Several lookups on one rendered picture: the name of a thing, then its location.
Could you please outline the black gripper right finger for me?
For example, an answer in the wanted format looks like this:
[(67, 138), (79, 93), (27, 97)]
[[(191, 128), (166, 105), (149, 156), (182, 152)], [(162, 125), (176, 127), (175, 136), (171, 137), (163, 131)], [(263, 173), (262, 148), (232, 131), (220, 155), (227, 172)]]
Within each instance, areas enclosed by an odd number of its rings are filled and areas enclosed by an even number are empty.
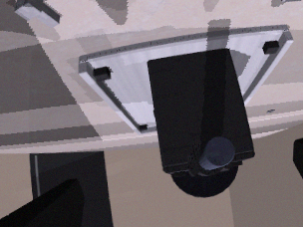
[(303, 138), (296, 138), (294, 141), (294, 158), (292, 158), (292, 161), (294, 161), (300, 176), (303, 177)]

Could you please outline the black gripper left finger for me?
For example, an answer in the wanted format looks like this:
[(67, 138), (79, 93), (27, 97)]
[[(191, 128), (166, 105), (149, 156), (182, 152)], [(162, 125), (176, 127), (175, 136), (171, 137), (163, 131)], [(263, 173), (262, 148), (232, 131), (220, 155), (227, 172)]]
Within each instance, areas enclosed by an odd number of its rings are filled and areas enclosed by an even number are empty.
[(0, 227), (80, 227), (85, 196), (80, 182), (67, 181), (0, 218)]

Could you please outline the blue-grey cylinder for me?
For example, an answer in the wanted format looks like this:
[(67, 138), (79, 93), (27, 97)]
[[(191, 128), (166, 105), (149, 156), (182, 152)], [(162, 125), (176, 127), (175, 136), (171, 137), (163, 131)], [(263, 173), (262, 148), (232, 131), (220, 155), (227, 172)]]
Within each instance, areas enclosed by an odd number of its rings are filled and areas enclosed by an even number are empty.
[(234, 157), (234, 149), (234, 144), (226, 136), (213, 137), (199, 154), (199, 168), (211, 170), (230, 164)]

